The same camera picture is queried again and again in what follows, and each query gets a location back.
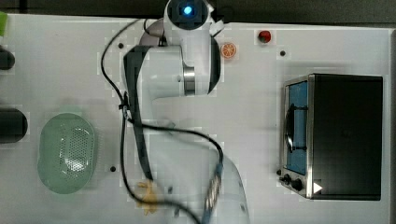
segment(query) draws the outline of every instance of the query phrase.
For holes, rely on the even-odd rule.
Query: blue indicator light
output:
[[[190,15],[192,13],[192,7],[185,7],[183,12],[186,15]]]

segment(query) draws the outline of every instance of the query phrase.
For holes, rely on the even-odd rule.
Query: wire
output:
[[[193,130],[158,127],[158,126],[152,126],[152,125],[148,125],[148,124],[142,124],[142,127],[146,128],[146,129],[155,130],[155,131],[168,131],[168,132],[176,132],[176,133],[190,133],[190,134],[195,134],[195,135],[198,135],[200,137],[203,137],[204,139],[206,139],[207,141],[209,141],[210,143],[215,145],[216,149],[219,152],[219,163],[220,164],[223,163],[223,157],[224,156],[223,156],[223,152],[222,152],[221,146],[213,138],[209,137],[208,135],[206,135],[204,133],[199,133],[199,132],[196,132],[196,131],[193,131]]]
[[[110,83],[110,85],[113,87],[113,89],[116,91],[117,95],[118,95],[119,98],[120,98],[121,103],[123,102],[121,92],[120,92],[119,88],[116,86],[116,84],[114,84],[114,82],[107,76],[107,73],[106,73],[106,71],[105,71],[105,66],[104,66],[104,63],[105,63],[105,55],[106,55],[108,49],[110,48],[111,44],[113,44],[114,40],[115,40],[117,37],[119,37],[119,35],[120,35],[122,32],[124,32],[124,31],[125,31],[126,29],[128,29],[130,26],[136,24],[138,21],[140,21],[140,20],[135,20],[135,21],[132,21],[132,22],[126,24],[124,27],[122,27],[122,29],[120,29],[120,30],[111,38],[111,40],[110,40],[110,41],[108,42],[108,44],[106,45],[105,50],[103,51],[102,59],[101,59],[101,62],[100,62],[100,67],[101,67],[101,69],[102,69],[103,76],[104,76],[105,79],[108,81],[108,83]]]
[[[128,179],[125,173],[125,162],[124,162],[124,140],[125,140],[125,128],[126,128],[126,118],[125,116],[122,116],[122,130],[121,130],[121,140],[120,140],[120,166],[121,166],[121,173],[122,173],[122,180],[125,185],[125,188],[128,190],[129,195],[137,202],[143,203],[143,204],[158,204],[158,205],[170,205],[177,207],[179,210],[184,211],[187,213],[196,224],[201,224],[200,220],[198,217],[185,205],[174,202],[174,201],[169,201],[169,200],[164,200],[164,201],[144,201],[143,199],[137,197],[134,192],[132,191],[131,187],[128,184]]]
[[[101,58],[101,70],[103,73],[103,76],[105,77],[105,79],[108,81],[108,83],[110,83],[110,85],[114,88],[114,90],[116,91],[117,95],[120,98],[120,103],[122,105],[128,105],[128,96],[127,96],[127,92],[124,93],[124,97],[122,97],[121,93],[120,93],[120,89],[114,84],[114,82],[108,77],[106,71],[105,71],[105,66],[104,66],[104,61],[105,61],[105,56],[106,53],[108,51],[108,49],[110,48],[110,46],[113,44],[114,40],[120,36],[120,34],[122,32],[124,32],[126,29],[128,29],[130,26],[136,24],[138,21],[140,20],[135,20],[132,21],[130,23],[128,23],[127,25],[125,25],[122,29],[120,29],[112,38],[111,40],[107,43],[105,50],[102,54],[102,58]],[[171,205],[174,207],[177,207],[179,210],[184,211],[185,213],[187,213],[196,224],[201,224],[200,220],[198,219],[198,217],[185,205],[178,203],[178,202],[174,202],[174,201],[170,201],[170,200],[163,200],[163,201],[155,201],[155,202],[150,202],[150,201],[144,201],[143,199],[137,197],[134,192],[132,191],[131,187],[128,184],[128,179],[125,173],[125,164],[124,164],[124,140],[125,140],[125,128],[126,128],[126,120],[128,120],[129,122],[131,122],[133,125],[134,122],[128,118],[128,115],[126,113],[126,111],[123,111],[123,116],[122,116],[122,125],[121,125],[121,140],[120,140],[120,166],[121,166],[121,173],[122,173],[122,180],[123,183],[125,185],[125,188],[127,189],[129,195],[137,202],[139,203],[143,203],[143,204],[158,204],[158,205]],[[219,163],[222,163],[223,161],[223,152],[221,149],[221,146],[211,137],[203,134],[203,133],[199,133],[196,131],[191,131],[191,130],[181,130],[181,129],[174,129],[174,128],[164,128],[164,127],[156,127],[156,126],[151,126],[151,125],[147,125],[147,124],[142,124],[143,128],[147,128],[147,129],[151,129],[151,130],[156,130],[156,131],[171,131],[171,132],[179,132],[179,133],[191,133],[191,134],[196,134],[199,135],[205,139],[207,139],[209,142],[211,142],[213,145],[215,145],[216,149],[219,152]]]

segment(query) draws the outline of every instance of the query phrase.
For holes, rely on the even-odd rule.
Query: oven control knob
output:
[[[296,189],[297,191],[300,191],[303,189],[303,183],[301,182],[301,179],[295,179],[291,181],[291,187]]]
[[[279,178],[280,181],[283,181],[286,185],[290,184],[291,178],[289,175],[284,175],[283,177]]]

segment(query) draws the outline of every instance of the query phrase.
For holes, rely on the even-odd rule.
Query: green plastic basket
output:
[[[82,117],[65,113],[50,119],[40,136],[37,170],[53,192],[69,194],[90,180],[96,163],[96,138]]]

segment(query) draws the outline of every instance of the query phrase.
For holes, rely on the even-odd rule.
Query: white tabletop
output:
[[[5,48],[15,54],[0,71],[0,103],[28,118],[28,134],[0,148],[1,223],[161,223],[145,217],[120,179],[118,98],[99,69],[105,44],[126,19],[10,15]],[[257,33],[269,30],[268,45]],[[215,134],[243,178],[251,223],[389,223],[390,32],[387,29],[232,23],[217,37],[237,53],[223,61],[222,77],[206,97],[161,99],[160,119]],[[120,83],[120,60],[138,43],[141,23],[120,38],[106,57],[106,70]],[[285,57],[279,52],[285,50]],[[280,88],[313,72],[380,75],[384,85],[382,197],[379,202],[308,201],[277,182],[280,147]],[[99,135],[97,166],[89,184],[71,195],[50,192],[36,163],[41,129],[61,112],[77,111]],[[128,136],[133,136],[131,128]],[[130,181],[142,178],[134,147],[128,147]],[[109,171],[111,166],[117,172]]]

